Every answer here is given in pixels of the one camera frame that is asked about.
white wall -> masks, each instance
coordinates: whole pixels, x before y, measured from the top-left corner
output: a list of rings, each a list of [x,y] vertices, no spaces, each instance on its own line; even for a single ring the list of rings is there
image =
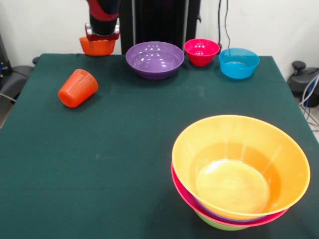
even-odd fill
[[[222,0],[222,44],[226,0]],[[318,0],[229,0],[227,30],[231,47],[242,47],[258,55],[274,56],[282,74],[292,73],[294,60],[319,67]],[[202,23],[196,37],[218,41],[218,0],[202,0]]]
[[[222,16],[225,4],[223,0]],[[218,40],[217,9],[218,0],[202,0],[197,37]],[[229,0],[231,47],[273,55],[285,77],[294,60],[318,66],[318,9],[318,0]],[[14,66],[30,65],[43,52],[82,52],[78,38],[88,20],[85,0],[0,0],[0,32]],[[226,46],[224,29],[222,33]],[[119,40],[115,48],[120,54]]]
[[[0,33],[13,66],[32,65],[41,53],[81,53],[86,22],[85,0],[0,0]]]

yellow bowl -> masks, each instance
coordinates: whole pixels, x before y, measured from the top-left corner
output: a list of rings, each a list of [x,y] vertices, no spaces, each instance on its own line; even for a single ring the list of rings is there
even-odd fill
[[[215,116],[193,123],[176,139],[172,163],[197,200],[233,220],[291,207],[310,181],[307,158],[291,137],[244,116]]]

green tablecloth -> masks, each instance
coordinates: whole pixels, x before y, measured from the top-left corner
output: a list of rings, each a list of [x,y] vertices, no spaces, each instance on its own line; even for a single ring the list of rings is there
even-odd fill
[[[57,92],[77,68],[99,91],[76,109]],[[312,180],[282,218],[239,232],[211,228],[176,192],[171,149],[208,116],[265,120],[304,149]],[[0,132],[2,239],[317,239],[319,145],[272,57],[234,81],[218,60],[186,60],[162,82],[136,76],[124,56],[42,55]]]

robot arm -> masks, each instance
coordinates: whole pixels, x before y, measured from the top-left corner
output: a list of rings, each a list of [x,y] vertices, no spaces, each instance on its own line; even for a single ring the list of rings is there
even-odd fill
[[[87,0],[90,23],[85,25],[88,40],[113,40],[119,38],[117,25],[121,0]]]

bowl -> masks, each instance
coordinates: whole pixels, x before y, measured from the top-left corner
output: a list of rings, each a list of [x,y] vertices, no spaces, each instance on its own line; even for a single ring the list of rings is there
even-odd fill
[[[115,47],[115,40],[89,41],[87,37],[81,37],[80,43],[88,56],[107,56],[113,53]]]
[[[216,42],[207,39],[192,39],[184,44],[185,52],[195,66],[206,66],[220,50]]]
[[[132,46],[126,61],[138,75],[156,81],[174,74],[184,61],[184,53],[173,44],[149,41]]]
[[[228,226],[228,227],[233,227],[233,228],[240,228],[240,229],[245,229],[248,227],[257,227],[257,226],[261,226],[261,225],[265,225],[268,224],[270,222],[273,222],[274,220],[278,219],[279,217],[281,217],[283,214],[285,214],[288,209],[283,210],[282,212],[278,212],[275,214],[271,214],[271,215],[267,215],[255,222],[251,222],[251,223],[246,223],[246,224],[242,224],[242,225],[238,225],[235,223],[225,223],[222,222],[214,217],[212,217],[211,215],[208,215],[206,213],[205,210],[203,210],[203,208],[197,203],[197,201],[195,200],[195,198],[186,190],[186,188],[182,185],[182,183],[180,182],[180,180],[178,179],[173,165],[171,166],[171,174],[172,174],[172,179],[173,179],[173,183],[175,188],[177,189],[179,195],[183,198],[183,200],[198,214],[201,215],[201,218],[206,218],[205,222],[209,221],[211,223],[209,223],[211,226],[215,227],[216,225],[218,225],[218,227],[216,228],[220,228],[219,225],[222,226]]]
[[[282,130],[245,116],[214,116],[187,127],[172,150],[174,170],[204,207],[250,220],[294,205],[310,181],[307,158]]]
[[[240,225],[240,224],[246,224],[246,223],[253,223],[255,221],[258,221],[262,218],[264,218],[265,216],[263,217],[259,217],[259,218],[254,218],[254,219],[250,219],[250,220],[232,220],[232,219],[228,219],[228,218],[224,218],[224,217],[221,217],[220,215],[217,215],[211,211],[209,211],[207,208],[205,208],[204,205],[202,205],[196,198],[195,198],[196,202],[198,203],[198,205],[200,205],[203,210],[205,211],[205,213],[209,216],[211,216],[212,218],[215,218],[223,223],[234,223],[234,224],[237,224],[237,225]]]
[[[196,214],[207,224],[209,224],[210,226],[220,229],[220,230],[224,230],[224,231],[239,231],[239,230],[243,230],[246,229],[248,227],[231,227],[231,226],[227,226],[227,225],[223,225],[217,222],[214,222],[210,219],[208,219],[207,217],[202,216],[201,214],[199,214],[198,212],[196,212]]]
[[[250,77],[259,62],[259,57],[254,52],[242,48],[230,48],[219,54],[220,70],[232,79]]]

